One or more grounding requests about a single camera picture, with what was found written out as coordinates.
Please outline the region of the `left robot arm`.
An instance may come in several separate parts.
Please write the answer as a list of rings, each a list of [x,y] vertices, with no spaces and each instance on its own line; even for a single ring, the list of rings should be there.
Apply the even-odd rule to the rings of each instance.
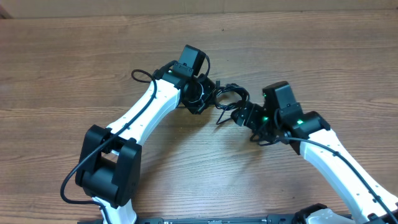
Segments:
[[[97,205],[98,223],[137,223],[131,197],[141,173],[142,147],[160,121],[182,104],[192,114],[208,107],[215,84],[200,73],[206,53],[186,45],[178,60],[157,69],[143,96],[116,121],[85,134],[75,183]]]

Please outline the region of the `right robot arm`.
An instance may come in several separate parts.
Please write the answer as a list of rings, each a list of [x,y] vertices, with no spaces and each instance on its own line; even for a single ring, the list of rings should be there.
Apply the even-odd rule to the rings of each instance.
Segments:
[[[361,167],[319,113],[303,112],[287,81],[262,94],[262,106],[246,101],[231,113],[232,120],[251,129],[251,140],[260,146],[290,145],[324,176],[352,216],[327,218],[327,207],[318,204],[297,212],[295,223],[397,223],[397,197]]]

